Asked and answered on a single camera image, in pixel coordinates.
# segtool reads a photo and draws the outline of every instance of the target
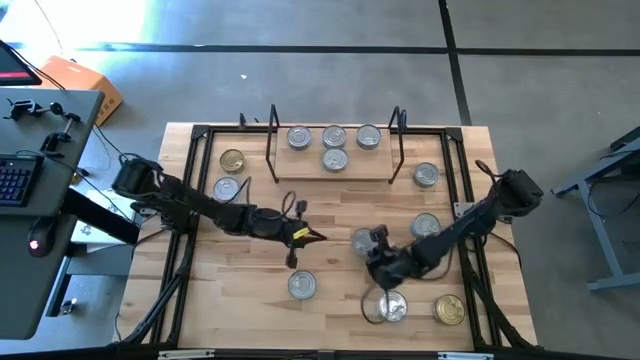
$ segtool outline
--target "yellow tape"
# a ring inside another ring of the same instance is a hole
[[[308,233],[309,233],[309,228],[300,229],[300,230],[296,231],[295,233],[293,233],[293,239],[297,240],[297,239],[307,235]]]

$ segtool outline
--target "black desk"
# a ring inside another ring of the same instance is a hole
[[[100,110],[103,94],[99,91],[0,88],[2,116],[10,111],[6,98],[12,101],[33,99],[43,107],[56,101],[65,111],[81,117],[81,124],[74,124],[70,131],[71,142],[59,147],[65,155],[60,161],[75,169]],[[25,116],[17,122],[0,121],[0,153],[8,154],[18,150],[39,151],[45,137],[62,131],[65,125],[59,116],[51,113],[40,118]],[[3,293],[0,296],[0,339],[28,339],[35,333],[60,264],[69,250],[77,219],[110,234],[114,233],[113,228],[122,226],[133,231],[130,223],[69,189],[72,175],[69,168],[45,159],[27,207],[0,207],[0,289]],[[27,251],[29,228],[37,216],[48,215],[59,216],[53,251],[43,258],[31,257]]]

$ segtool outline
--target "metal can lid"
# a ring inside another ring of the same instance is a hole
[[[236,179],[232,177],[223,177],[216,181],[213,186],[213,198],[218,201],[229,201],[238,192],[240,186]]]
[[[425,237],[437,234],[439,231],[440,221],[430,213],[419,214],[411,223],[411,232],[415,237]]]
[[[220,156],[222,170],[230,174],[237,174],[244,169],[244,155],[240,150],[229,149]]]
[[[369,229],[358,229],[353,232],[351,237],[351,247],[356,254],[361,257],[367,257],[369,251],[374,249],[378,244],[371,240],[371,231]]]
[[[440,172],[432,163],[424,162],[419,164],[413,172],[413,180],[418,184],[418,186],[422,187],[435,185],[438,178],[440,178]]]
[[[347,142],[347,132],[338,125],[331,125],[322,132],[322,142],[327,148],[340,148]]]
[[[346,169],[349,156],[342,149],[329,149],[322,155],[322,164],[331,172],[338,172]]]
[[[464,314],[462,300],[455,295],[443,295],[433,305],[433,315],[443,324],[458,325]]]
[[[376,147],[378,146],[378,143],[380,143],[380,138],[382,138],[380,129],[371,124],[365,124],[358,128],[356,142],[360,146]]]
[[[389,297],[389,309],[387,312],[387,296]],[[388,291],[378,300],[378,311],[380,316],[390,322],[398,322],[407,316],[409,308],[407,300],[397,291]]]
[[[296,299],[305,300],[316,293],[316,278],[306,270],[298,270],[289,277],[289,293]]]
[[[294,126],[287,131],[287,140],[294,148],[306,148],[311,144],[311,130],[304,126]]]

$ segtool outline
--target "keyboard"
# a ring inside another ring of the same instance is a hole
[[[42,156],[0,154],[0,206],[27,205],[42,161]]]

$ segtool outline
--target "wooden board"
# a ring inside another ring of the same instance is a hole
[[[192,124],[169,123],[160,152],[165,170],[182,176]],[[463,127],[468,161],[481,159],[494,171],[495,159],[486,127]],[[433,283],[407,281],[398,288],[408,300],[409,317],[395,324],[370,325],[360,315],[359,301],[370,280],[364,261],[351,250],[353,230],[387,224],[390,240],[406,245],[411,240],[409,224],[419,212],[429,211],[443,226],[452,222],[443,172],[443,159],[436,137],[407,135],[405,165],[393,185],[386,182],[287,181],[274,184],[264,161],[266,147],[262,134],[219,134],[215,136],[213,156],[206,182],[211,193],[215,180],[223,173],[218,163],[222,152],[237,148],[246,156],[246,169],[238,180],[252,176],[251,202],[261,207],[280,208],[282,196],[295,190],[298,199],[309,201],[307,220],[329,237],[298,251],[299,268],[312,271],[318,291],[311,300],[293,299],[287,279],[293,272],[284,265],[287,249],[279,244],[232,237],[202,219],[195,261],[189,282],[187,303],[180,336],[181,347],[283,348],[350,350],[471,350],[467,319],[458,326],[445,326],[432,317],[433,301],[443,294],[456,294],[464,300],[457,253],[449,274]],[[201,152],[196,157],[199,169]],[[399,150],[393,147],[394,165]],[[428,189],[411,180],[413,167],[429,161],[441,169],[441,179]],[[459,180],[459,166],[455,164]],[[482,198],[491,185],[486,175],[472,167],[476,198]],[[192,184],[197,182],[194,171]],[[157,219],[149,221],[141,236],[155,231]],[[513,241],[510,228],[500,224],[497,234]],[[149,310],[158,294],[169,235],[159,236],[136,249],[127,282],[119,328],[130,333]],[[493,293],[498,305],[523,337],[535,343],[524,284],[516,255],[496,240],[485,248]],[[440,274],[446,261],[430,276]],[[486,316],[479,306],[485,339],[489,340]],[[166,314],[164,336],[173,316],[173,302]]]
[[[331,173],[322,166],[324,128],[311,128],[311,145],[304,151],[289,147],[289,128],[278,129],[276,144],[276,176],[283,180],[389,180],[393,176],[391,135],[389,129],[380,129],[380,144],[373,150],[364,150],[356,143],[357,128],[346,128],[344,150],[349,163],[344,171]]]

